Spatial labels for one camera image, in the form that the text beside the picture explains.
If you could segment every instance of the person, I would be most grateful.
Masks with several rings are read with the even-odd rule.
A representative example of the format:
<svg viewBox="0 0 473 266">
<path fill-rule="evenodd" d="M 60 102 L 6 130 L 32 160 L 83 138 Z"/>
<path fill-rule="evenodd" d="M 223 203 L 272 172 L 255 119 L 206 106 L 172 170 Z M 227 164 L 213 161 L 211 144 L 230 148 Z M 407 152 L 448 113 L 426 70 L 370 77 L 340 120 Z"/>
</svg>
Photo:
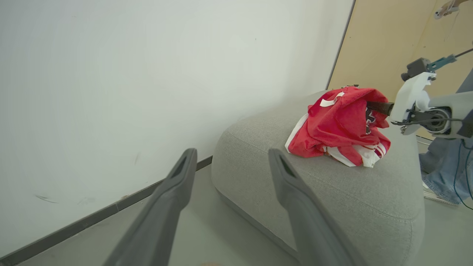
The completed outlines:
<svg viewBox="0 0 473 266">
<path fill-rule="evenodd" d="M 457 93 L 473 91 L 473 69 Z M 473 189 L 473 139 L 436 138 L 428 151 L 419 154 L 424 197 L 459 205 Z"/>
</svg>

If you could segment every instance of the blue jeans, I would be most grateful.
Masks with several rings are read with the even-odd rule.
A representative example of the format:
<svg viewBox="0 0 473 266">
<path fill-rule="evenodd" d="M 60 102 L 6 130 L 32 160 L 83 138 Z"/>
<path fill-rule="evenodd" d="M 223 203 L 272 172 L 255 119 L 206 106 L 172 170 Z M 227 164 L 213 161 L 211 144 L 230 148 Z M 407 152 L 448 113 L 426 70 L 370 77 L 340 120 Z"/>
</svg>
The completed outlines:
<svg viewBox="0 0 473 266">
<path fill-rule="evenodd" d="M 457 93 L 472 90 L 473 69 L 466 77 Z M 473 140 L 466 139 L 465 144 L 468 148 L 471 148 L 473 146 Z M 466 182 L 467 176 L 470 189 L 473 192 L 473 152 L 467 161 L 468 152 L 469 150 L 463 147 L 460 139 L 446 140 L 436 138 L 429 145 L 427 153 L 419 154 L 420 168 L 427 173 L 422 176 L 422 180 L 439 197 L 459 204 L 460 199 L 458 196 L 460 196 L 462 200 L 470 197 Z M 458 196 L 453 188 L 455 172 L 457 172 L 455 188 Z"/>
</svg>

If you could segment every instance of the white sneaker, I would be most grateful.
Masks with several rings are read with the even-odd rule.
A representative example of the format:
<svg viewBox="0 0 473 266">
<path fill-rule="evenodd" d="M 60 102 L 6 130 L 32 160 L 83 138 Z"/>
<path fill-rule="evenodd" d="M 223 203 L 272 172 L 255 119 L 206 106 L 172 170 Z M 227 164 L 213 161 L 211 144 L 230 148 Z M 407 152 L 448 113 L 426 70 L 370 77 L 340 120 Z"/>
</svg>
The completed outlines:
<svg viewBox="0 0 473 266">
<path fill-rule="evenodd" d="M 447 200 L 444 200 L 443 198 L 437 196 L 435 192 L 432 191 L 424 182 L 422 182 L 422 185 L 424 186 L 424 198 L 429 199 L 429 200 L 435 200 L 441 203 L 445 203 L 448 205 L 453 205 L 453 206 L 458 206 L 458 204 L 455 204 L 453 202 L 449 202 Z"/>
</svg>

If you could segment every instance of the cable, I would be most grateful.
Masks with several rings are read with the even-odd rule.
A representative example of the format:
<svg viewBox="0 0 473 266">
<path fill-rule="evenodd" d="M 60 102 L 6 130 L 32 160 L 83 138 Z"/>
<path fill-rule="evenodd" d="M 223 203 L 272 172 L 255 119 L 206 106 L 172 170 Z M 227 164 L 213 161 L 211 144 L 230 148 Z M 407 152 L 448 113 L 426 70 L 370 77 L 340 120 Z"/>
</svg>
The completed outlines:
<svg viewBox="0 0 473 266">
<path fill-rule="evenodd" d="M 466 185 L 468 186 L 468 192 L 470 192 L 470 198 L 473 200 L 473 195 L 472 191 L 470 189 L 470 183 L 468 182 L 468 159 L 470 158 L 470 154 L 472 153 L 472 149 L 468 152 L 468 155 L 466 156 L 466 161 L 465 161 L 465 177 L 466 177 Z"/>
<path fill-rule="evenodd" d="M 455 58 L 458 58 L 458 57 L 460 57 L 460 56 L 462 56 L 462 55 L 464 55 L 464 54 L 466 54 L 466 53 L 469 53 L 469 52 L 471 52 L 471 51 L 473 51 L 473 48 L 471 48 L 470 50 L 466 50 L 466 51 L 464 51 L 463 53 L 457 54 L 457 55 L 455 56 Z"/>
<path fill-rule="evenodd" d="M 411 125 L 411 124 L 421 124 L 421 123 L 429 123 L 429 122 L 441 122 L 441 121 L 463 121 L 463 119 L 458 119 L 458 118 L 439 118 L 439 119 L 426 119 L 426 120 L 420 120 L 420 121 L 415 121 L 415 122 L 392 122 L 394 125 Z"/>
<path fill-rule="evenodd" d="M 465 207 L 467 207 L 468 209 L 470 210 L 473 210 L 472 208 L 468 207 L 462 200 L 462 198 L 460 198 L 460 195 L 458 194 L 458 192 L 456 191 L 456 187 L 455 187 L 455 184 L 456 184 L 456 175 L 458 173 L 458 168 L 460 167 L 460 150 L 462 148 L 462 145 L 458 145 L 458 163 L 456 164 L 456 171 L 455 171 L 455 177 L 453 178 L 453 190 L 455 190 L 455 194 L 456 196 L 460 199 L 460 201 L 463 203 L 463 205 L 465 205 Z"/>
</svg>

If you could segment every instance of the gray ottoman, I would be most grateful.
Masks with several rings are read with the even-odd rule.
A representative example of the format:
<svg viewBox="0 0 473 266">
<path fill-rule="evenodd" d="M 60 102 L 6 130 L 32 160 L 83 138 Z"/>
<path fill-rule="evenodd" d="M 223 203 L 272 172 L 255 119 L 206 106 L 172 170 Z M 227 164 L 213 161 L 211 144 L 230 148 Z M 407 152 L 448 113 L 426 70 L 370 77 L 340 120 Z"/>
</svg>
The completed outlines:
<svg viewBox="0 0 473 266">
<path fill-rule="evenodd" d="M 221 136 L 212 182 L 222 199 L 297 257 L 287 212 L 274 192 L 267 151 L 282 151 L 296 122 L 325 91 L 242 120 Z M 424 234 L 424 201 L 415 135 L 391 125 L 391 142 L 374 168 L 347 167 L 328 156 L 287 158 L 373 266 L 409 265 Z"/>
</svg>

